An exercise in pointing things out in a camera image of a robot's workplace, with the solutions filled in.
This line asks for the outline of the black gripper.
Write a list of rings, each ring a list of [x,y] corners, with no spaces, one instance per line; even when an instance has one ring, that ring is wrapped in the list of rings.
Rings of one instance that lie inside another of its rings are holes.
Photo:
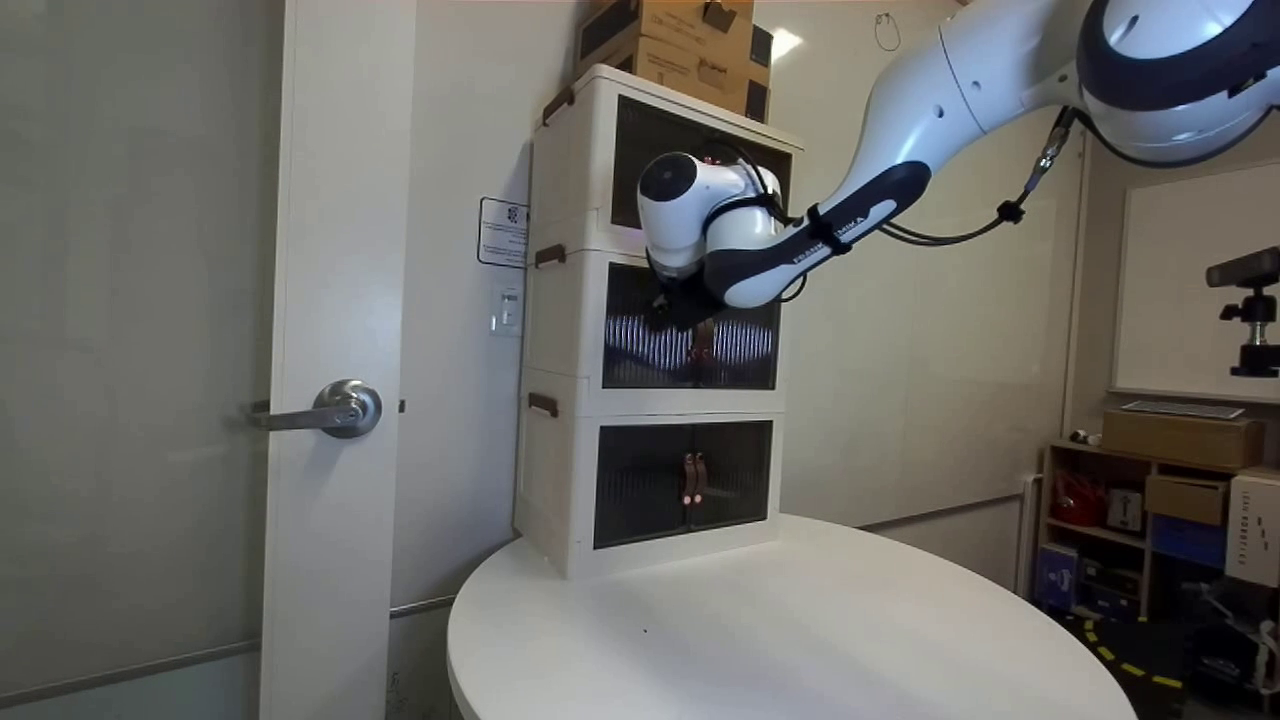
[[[723,302],[701,275],[659,282],[644,305],[644,325],[652,331],[689,331],[719,308]]]

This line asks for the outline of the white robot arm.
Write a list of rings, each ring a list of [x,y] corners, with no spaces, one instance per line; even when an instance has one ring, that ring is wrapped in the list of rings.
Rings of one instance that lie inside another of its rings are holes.
[[[1280,108],[1280,0],[972,0],[877,77],[847,176],[795,220],[773,210],[767,169],[659,154],[635,176],[650,325],[777,305],[1039,108],[1133,165],[1209,162]]]

